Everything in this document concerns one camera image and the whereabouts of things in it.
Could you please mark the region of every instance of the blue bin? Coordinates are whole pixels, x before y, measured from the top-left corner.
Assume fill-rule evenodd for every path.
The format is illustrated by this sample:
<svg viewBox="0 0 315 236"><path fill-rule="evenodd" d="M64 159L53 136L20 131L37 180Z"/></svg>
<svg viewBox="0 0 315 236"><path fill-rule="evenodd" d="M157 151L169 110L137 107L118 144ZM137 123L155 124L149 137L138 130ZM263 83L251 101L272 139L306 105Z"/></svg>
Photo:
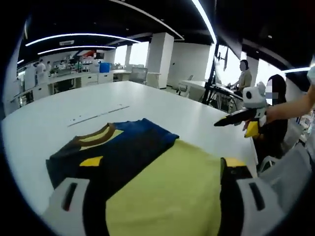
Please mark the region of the blue bin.
<svg viewBox="0 0 315 236"><path fill-rule="evenodd" d="M99 64L100 73L108 73L110 71L111 63L103 62Z"/></svg>

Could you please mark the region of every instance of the white cabinet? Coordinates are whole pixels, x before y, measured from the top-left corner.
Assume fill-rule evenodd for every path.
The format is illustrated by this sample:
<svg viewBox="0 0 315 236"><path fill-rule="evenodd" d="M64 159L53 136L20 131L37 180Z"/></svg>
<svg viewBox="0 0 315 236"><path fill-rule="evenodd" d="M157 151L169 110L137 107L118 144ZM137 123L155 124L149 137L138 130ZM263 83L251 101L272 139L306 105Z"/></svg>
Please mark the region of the white cabinet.
<svg viewBox="0 0 315 236"><path fill-rule="evenodd" d="M81 77L81 87L97 85L97 74L91 74Z"/></svg>
<svg viewBox="0 0 315 236"><path fill-rule="evenodd" d="M39 100L41 98L49 96L49 89L47 84L42 84L34 87L33 89L33 99L34 101Z"/></svg>
<svg viewBox="0 0 315 236"><path fill-rule="evenodd" d="M113 73L99 73L98 74L98 83L104 84L104 83L111 83L113 82L114 74Z"/></svg>

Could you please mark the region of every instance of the black hair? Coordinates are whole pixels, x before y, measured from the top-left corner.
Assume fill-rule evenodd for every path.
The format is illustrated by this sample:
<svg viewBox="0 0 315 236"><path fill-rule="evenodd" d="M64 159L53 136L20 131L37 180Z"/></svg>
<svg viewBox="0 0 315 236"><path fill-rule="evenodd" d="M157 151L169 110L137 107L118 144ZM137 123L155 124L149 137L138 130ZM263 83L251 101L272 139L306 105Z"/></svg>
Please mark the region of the black hair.
<svg viewBox="0 0 315 236"><path fill-rule="evenodd" d="M272 80L272 93L278 93L278 99L275 104L285 103L286 83L284 78L281 75L273 75L268 79L268 81L269 80Z"/></svg>
<svg viewBox="0 0 315 236"><path fill-rule="evenodd" d="M240 63L241 63L241 62L244 62L244 63L245 63L246 69L248 70L248 69L249 69L249 67L248 67L248 61L247 61L247 60L241 60Z"/></svg>

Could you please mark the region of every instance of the black ceiling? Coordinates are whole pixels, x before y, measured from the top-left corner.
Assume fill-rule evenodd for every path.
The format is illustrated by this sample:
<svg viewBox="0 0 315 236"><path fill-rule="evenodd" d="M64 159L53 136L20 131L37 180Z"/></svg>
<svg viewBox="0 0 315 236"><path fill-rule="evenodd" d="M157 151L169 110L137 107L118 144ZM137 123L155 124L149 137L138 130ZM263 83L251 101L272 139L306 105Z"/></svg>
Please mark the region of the black ceiling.
<svg viewBox="0 0 315 236"><path fill-rule="evenodd" d="M221 28L242 41L255 42L286 59L293 67L308 66L315 51L314 0L199 0L214 31ZM125 0L162 20L182 35L184 42L208 44L213 41L191 0ZM37 53L58 48L60 41L75 40L75 45L107 45L111 38L77 36L24 45L46 36L63 33L103 33L128 37L140 33L168 32L178 35L150 17L109 0L96 3L37 5L32 9L28 39L24 39L19 59L37 58ZM139 41L150 37L138 38Z"/></svg>

